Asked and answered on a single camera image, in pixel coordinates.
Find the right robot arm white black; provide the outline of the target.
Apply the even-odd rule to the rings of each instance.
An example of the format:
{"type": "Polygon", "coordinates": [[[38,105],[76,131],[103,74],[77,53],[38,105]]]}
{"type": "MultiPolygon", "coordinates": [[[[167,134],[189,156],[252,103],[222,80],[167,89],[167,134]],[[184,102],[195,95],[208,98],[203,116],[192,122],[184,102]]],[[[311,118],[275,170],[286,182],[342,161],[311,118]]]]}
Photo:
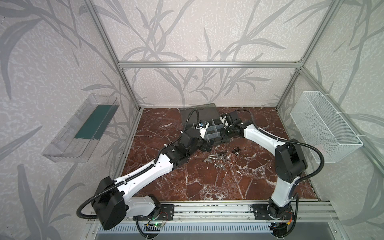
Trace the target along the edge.
{"type": "Polygon", "coordinates": [[[235,110],[229,114],[222,114],[220,121],[223,124],[221,136],[223,139],[241,137],[250,140],[269,151],[275,157],[275,172],[278,176],[277,183],[269,198],[268,214],[272,219],[280,219],[291,206],[291,200],[296,186],[317,174],[325,165],[323,153],[314,146],[298,142],[295,139],[287,140],[269,133],[255,124],[254,118],[242,121],[238,112],[250,111],[245,109],[235,110]],[[320,158],[320,164],[312,173],[302,176],[308,163],[302,148],[314,151],[320,158]]]}

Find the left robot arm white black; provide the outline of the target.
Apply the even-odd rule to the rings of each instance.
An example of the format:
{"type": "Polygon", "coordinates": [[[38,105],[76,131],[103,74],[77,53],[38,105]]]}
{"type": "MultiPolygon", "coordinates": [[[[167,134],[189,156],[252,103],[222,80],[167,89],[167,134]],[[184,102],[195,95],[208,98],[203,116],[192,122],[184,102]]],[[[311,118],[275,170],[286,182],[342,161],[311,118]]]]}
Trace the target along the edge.
{"type": "Polygon", "coordinates": [[[164,145],[154,160],[116,179],[102,179],[94,196],[77,209],[80,219],[98,219],[104,230],[118,225],[126,217],[151,216],[161,204],[151,196],[136,197],[136,193],[159,177],[189,162],[196,152],[210,152],[214,140],[205,140],[198,129],[187,129],[175,141],[164,145]]]}

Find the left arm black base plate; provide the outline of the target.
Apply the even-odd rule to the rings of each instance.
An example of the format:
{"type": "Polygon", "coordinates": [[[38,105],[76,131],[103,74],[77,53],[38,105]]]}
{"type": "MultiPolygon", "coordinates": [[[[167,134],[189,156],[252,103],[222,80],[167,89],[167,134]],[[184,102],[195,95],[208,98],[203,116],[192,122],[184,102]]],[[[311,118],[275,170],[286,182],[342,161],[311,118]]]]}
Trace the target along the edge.
{"type": "Polygon", "coordinates": [[[175,205],[161,204],[160,207],[155,207],[152,213],[148,216],[138,216],[139,221],[171,221],[175,213],[175,205]]]}

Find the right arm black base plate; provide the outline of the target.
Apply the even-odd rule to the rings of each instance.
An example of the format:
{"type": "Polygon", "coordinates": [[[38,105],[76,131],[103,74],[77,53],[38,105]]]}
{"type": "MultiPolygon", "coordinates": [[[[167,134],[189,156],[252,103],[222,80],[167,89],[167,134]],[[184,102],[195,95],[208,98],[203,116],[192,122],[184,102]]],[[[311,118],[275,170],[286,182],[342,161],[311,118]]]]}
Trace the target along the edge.
{"type": "Polygon", "coordinates": [[[253,204],[250,211],[254,214],[255,220],[265,221],[289,221],[293,219],[294,215],[290,204],[283,208],[270,207],[269,204],[253,204]]]}

